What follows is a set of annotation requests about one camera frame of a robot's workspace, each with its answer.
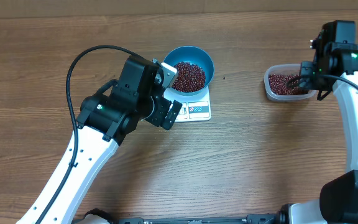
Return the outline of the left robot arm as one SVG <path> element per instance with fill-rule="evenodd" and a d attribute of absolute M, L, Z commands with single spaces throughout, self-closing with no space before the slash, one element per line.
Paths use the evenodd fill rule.
<path fill-rule="evenodd" d="M 169 130 L 182 107 L 163 97 L 168 78 L 120 78 L 104 84 L 71 115 L 68 147 L 33 206 L 19 223 L 71 223 L 101 168 L 144 119 Z"/>

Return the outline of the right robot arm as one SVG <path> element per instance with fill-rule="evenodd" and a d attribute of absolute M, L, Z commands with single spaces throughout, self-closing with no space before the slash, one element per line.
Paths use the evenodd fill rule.
<path fill-rule="evenodd" d="M 333 94 L 346 139 L 346 172 L 328 182 L 319 198 L 288 206 L 286 223 L 358 223 L 358 46 L 356 24 L 336 20 L 324 24 L 311 41 L 311 62 L 301 63 L 287 87 L 318 91 L 317 99 Z"/>

